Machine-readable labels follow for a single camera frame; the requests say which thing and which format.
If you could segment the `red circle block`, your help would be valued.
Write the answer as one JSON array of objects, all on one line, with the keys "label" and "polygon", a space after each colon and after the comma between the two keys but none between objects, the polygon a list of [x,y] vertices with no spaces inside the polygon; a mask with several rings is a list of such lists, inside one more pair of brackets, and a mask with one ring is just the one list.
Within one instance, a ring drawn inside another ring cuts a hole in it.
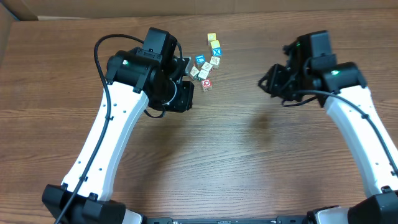
[{"label": "red circle block", "polygon": [[201,86],[202,86],[203,91],[209,91],[213,88],[213,84],[210,79],[202,80]]}]

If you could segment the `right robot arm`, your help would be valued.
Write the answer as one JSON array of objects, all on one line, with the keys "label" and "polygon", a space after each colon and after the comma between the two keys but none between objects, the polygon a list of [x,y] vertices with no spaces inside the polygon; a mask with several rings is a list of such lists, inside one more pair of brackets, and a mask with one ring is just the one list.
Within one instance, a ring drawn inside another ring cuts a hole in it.
[{"label": "right robot arm", "polygon": [[366,199],[350,208],[309,211],[302,223],[397,223],[397,148],[373,103],[368,83],[354,62],[338,63],[325,30],[301,35],[282,50],[258,81],[282,106],[317,100],[333,120],[361,174]]}]

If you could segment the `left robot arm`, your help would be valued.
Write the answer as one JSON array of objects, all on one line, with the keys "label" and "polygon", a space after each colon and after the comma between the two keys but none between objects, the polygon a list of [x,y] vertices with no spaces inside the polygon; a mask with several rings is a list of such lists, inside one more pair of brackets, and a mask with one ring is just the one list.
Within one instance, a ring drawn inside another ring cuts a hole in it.
[{"label": "left robot arm", "polygon": [[144,215],[112,199],[114,180],[138,119],[192,107],[194,85],[185,81],[190,61],[169,32],[150,28],[140,46],[120,50],[98,73],[103,97],[74,165],[60,185],[47,185],[42,202],[56,223],[146,222]]}]

